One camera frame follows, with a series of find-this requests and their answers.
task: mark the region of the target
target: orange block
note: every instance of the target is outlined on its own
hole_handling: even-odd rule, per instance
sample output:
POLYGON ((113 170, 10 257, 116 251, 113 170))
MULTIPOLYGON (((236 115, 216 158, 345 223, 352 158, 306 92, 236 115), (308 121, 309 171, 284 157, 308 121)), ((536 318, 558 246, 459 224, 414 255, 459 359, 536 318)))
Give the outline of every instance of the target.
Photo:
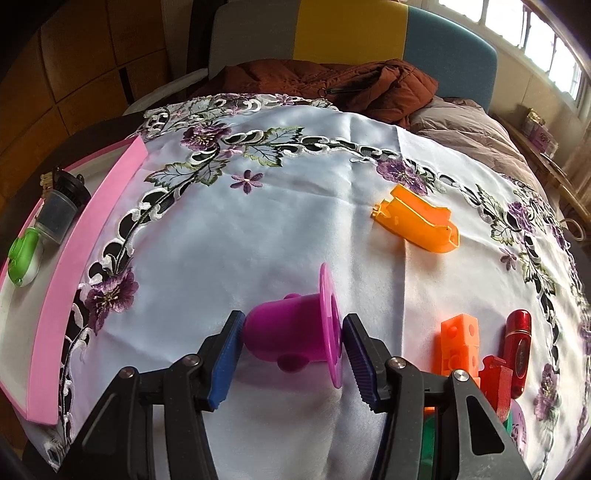
POLYGON ((477 346, 462 345, 449 349, 446 353, 441 358, 442 375, 449 375, 452 371, 461 368, 472 377, 478 376, 477 346))
POLYGON ((441 323, 441 374, 461 368, 478 377, 478 320, 461 313, 441 323))
POLYGON ((441 323, 441 349, 445 355, 446 348, 462 345, 480 346, 478 320, 466 313, 441 323))

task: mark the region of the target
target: small purple flower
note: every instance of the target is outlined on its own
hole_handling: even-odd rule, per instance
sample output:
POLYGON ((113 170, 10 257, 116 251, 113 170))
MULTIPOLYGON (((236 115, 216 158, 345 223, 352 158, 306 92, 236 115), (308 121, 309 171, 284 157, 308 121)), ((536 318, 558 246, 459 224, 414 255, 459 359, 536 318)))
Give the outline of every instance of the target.
POLYGON ((550 224, 550 229, 552 230, 552 235, 554 235, 554 238, 556 238, 556 241, 558 242, 558 246, 564 250, 566 248, 566 240, 564 239, 562 229, 554 222, 550 224))
POLYGON ((236 183, 232 183, 230 185, 230 188, 232 189, 239 189, 240 187, 242 187, 242 190, 244 190, 244 193, 246 193, 247 195, 252 191, 253 187, 257 187, 260 188, 262 187, 262 183, 259 181, 261 178, 263 178, 262 173, 257 173, 256 175, 253 175, 251 177, 252 172, 250 170, 246 170, 244 172, 244 176, 243 177, 239 177, 238 175, 232 175, 232 178, 234 180, 238 180, 236 183))
POLYGON ((504 254, 501 257, 501 262, 505 264, 507 271, 510 269, 514 270, 517 264, 517 256, 506 248, 501 248, 501 252, 504 254))
POLYGON ((286 95, 285 93, 278 93, 275 95, 275 98, 277 98, 281 105, 295 105, 293 97, 286 95))
POLYGON ((558 402, 556 382, 558 376, 552 370, 552 365, 545 364, 542 372, 542 383, 538 395, 534 399, 534 414, 538 420, 548 420, 558 402))
POLYGON ((508 206, 508 210, 509 213, 513 215, 513 217, 517 221, 517 225, 519 225, 519 227, 522 230, 525 230, 529 233, 534 233, 534 226, 527 218, 527 208, 521 202, 510 203, 508 206))
POLYGON ((220 153, 217 155, 217 158, 218 160, 227 160, 233 155, 242 155, 243 153, 244 150, 242 150, 241 148, 230 147, 225 148, 224 150, 220 150, 220 153))
POLYGON ((131 308, 138 288, 134 273, 130 268, 126 268, 90 289, 84 306, 89 311, 88 326, 95 335, 103 328, 105 319, 111 311, 121 313, 131 308))
POLYGON ((425 180, 416 174, 403 158, 390 158, 381 161, 376 170, 385 180, 400 183, 417 195, 425 196, 427 194, 425 180))

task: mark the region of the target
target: black cap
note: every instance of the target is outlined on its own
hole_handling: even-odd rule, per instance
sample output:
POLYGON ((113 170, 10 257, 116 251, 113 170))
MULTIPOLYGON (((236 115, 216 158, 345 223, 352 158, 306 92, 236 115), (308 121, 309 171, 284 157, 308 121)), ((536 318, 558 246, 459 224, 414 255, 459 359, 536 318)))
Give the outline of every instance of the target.
POLYGON ((60 168, 53 171, 53 188, 68 197, 78 211, 82 211, 90 201, 90 192, 84 186, 84 177, 74 176, 60 168))

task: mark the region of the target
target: metal screw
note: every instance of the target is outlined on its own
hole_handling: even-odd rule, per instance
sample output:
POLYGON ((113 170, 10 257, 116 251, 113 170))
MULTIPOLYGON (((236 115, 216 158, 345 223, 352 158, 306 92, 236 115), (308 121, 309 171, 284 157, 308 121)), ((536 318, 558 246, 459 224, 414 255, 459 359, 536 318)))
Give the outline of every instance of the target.
POLYGON ((121 378, 131 378, 135 375, 134 367, 123 367, 119 370, 119 376, 121 378))
POLYGON ((460 382, 466 382, 470 378, 470 374, 465 370, 454 370, 453 376, 460 382))
POLYGON ((388 360, 388 366, 400 370, 401 368, 406 367, 406 360, 400 356, 393 356, 388 360))
POLYGON ((183 365, 187 367, 195 367, 201 363, 201 358, 198 355, 187 355, 183 357, 183 365))

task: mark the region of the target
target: purple flower embroidery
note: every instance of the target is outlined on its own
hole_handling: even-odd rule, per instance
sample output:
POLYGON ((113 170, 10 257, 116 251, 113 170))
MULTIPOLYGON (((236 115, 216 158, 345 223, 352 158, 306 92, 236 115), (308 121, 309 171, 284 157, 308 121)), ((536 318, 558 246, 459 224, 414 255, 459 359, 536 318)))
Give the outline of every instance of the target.
POLYGON ((281 105, 295 105, 294 99, 285 93, 279 93, 275 95, 275 98, 277 98, 281 105))
POLYGON ((138 288, 139 285, 130 268, 92 287, 84 301, 84 306, 89 311, 88 326, 92 328, 95 335, 103 328, 105 319, 111 311, 121 313, 131 308, 138 288))
POLYGON ((227 125, 220 122, 209 125, 195 125, 187 128, 187 131, 183 134, 181 145, 194 151, 207 150, 229 133, 230 129, 227 125))
POLYGON ((519 225, 522 230, 525 230, 529 233, 534 233, 534 226, 527 218, 527 208, 525 208, 521 202, 510 203, 508 210, 509 213, 515 218, 515 221, 517 221, 517 225, 519 225))
POLYGON ((403 158, 381 161, 376 170, 385 180, 400 183, 417 195, 425 196, 427 194, 425 180, 416 174, 403 158))
POLYGON ((503 262, 507 268, 507 271, 510 269, 515 269, 515 264, 517 263, 517 256, 506 248, 501 248, 501 252, 504 254, 501 257, 501 262, 503 262))
POLYGON ((242 190, 244 190, 244 193, 246 193, 248 195, 252 191, 253 187, 257 187, 257 188, 262 187, 262 183, 259 180, 261 178, 263 178, 264 174, 257 173, 256 175, 253 175, 252 177, 251 177, 251 174, 252 174, 252 172, 250 170, 245 170, 243 177, 239 177, 237 175, 232 175, 232 178, 234 180, 238 180, 238 181, 236 183, 232 183, 230 185, 230 188, 239 189, 240 187, 242 187, 242 190))
POLYGON ((542 372, 542 383, 538 390, 538 395, 534 399, 535 418, 540 421, 548 420, 558 402, 558 392, 556 390, 557 380, 558 376, 552 370, 552 365, 545 364, 544 371, 542 372))
POLYGON ((591 329, 589 325, 582 323, 579 326, 579 335, 583 339, 585 355, 591 355, 591 329))
POLYGON ((555 223, 550 224, 550 229, 552 230, 552 235, 554 235, 554 238, 556 238, 556 241, 558 242, 558 246, 564 250, 566 248, 566 240, 564 239, 562 229, 555 223))

